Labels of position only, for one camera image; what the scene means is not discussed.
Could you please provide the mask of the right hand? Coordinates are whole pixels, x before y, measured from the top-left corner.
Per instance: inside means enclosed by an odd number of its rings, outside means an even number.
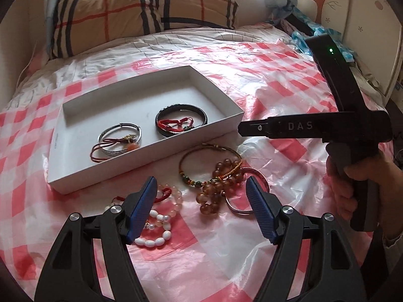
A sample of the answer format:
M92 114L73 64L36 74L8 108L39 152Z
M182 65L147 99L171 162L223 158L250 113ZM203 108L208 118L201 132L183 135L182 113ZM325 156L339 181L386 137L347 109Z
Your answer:
M357 181L370 180L380 187L379 224L388 240L402 233L402 171L383 152L344 168L346 175ZM351 184L343 179L331 158L326 161L326 174L335 202L343 219L349 221L358 203L353 198Z

